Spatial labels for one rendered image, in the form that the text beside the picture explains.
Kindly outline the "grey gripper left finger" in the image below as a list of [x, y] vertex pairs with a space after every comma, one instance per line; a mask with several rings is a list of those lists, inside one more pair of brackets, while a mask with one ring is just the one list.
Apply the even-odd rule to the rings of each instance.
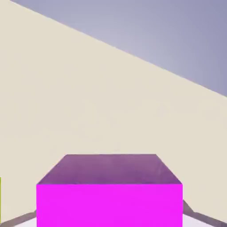
[[36, 210], [33, 211], [33, 212], [29, 212], [27, 214], [24, 214], [22, 216], [19, 216], [19, 217], [16, 217], [16, 218], [13, 218], [11, 220], [8, 220], [6, 222], [3, 222], [0, 224], [0, 227], [14, 227], [18, 224], [21, 224], [21, 223], [24, 223], [26, 221], [29, 221], [33, 218], [36, 217]]

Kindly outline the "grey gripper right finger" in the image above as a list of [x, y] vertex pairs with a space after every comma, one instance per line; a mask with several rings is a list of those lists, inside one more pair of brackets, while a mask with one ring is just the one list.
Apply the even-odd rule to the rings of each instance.
[[203, 214], [198, 213], [198, 212], [194, 212], [190, 208], [190, 206], [185, 202], [185, 200], [183, 200], [183, 214], [188, 216], [188, 217], [191, 217], [193, 219], [196, 219], [196, 220], [198, 220], [200, 222], [209, 224], [209, 225], [211, 225], [213, 227], [227, 227], [227, 223], [225, 223], [223, 221], [214, 219], [212, 217], [203, 215]]

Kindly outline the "small magenta cube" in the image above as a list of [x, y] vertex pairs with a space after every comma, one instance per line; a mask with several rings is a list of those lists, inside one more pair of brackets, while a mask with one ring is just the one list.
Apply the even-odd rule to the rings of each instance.
[[36, 185], [37, 227], [183, 227], [183, 185], [155, 154], [70, 154]]

